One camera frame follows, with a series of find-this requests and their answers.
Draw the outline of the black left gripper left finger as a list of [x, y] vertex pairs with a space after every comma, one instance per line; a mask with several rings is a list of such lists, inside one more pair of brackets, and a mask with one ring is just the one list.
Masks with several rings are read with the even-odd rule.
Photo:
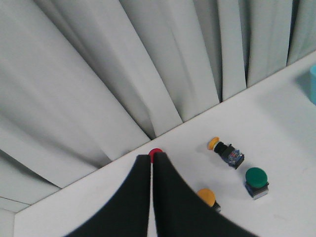
[[138, 155], [126, 179], [91, 218], [68, 237], [146, 237], [151, 188], [151, 159]]

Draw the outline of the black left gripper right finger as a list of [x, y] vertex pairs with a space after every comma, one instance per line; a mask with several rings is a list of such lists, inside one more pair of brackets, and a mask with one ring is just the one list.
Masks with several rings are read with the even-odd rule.
[[254, 233], [209, 207], [184, 181], [166, 153], [155, 155], [153, 202], [159, 237], [252, 237]]

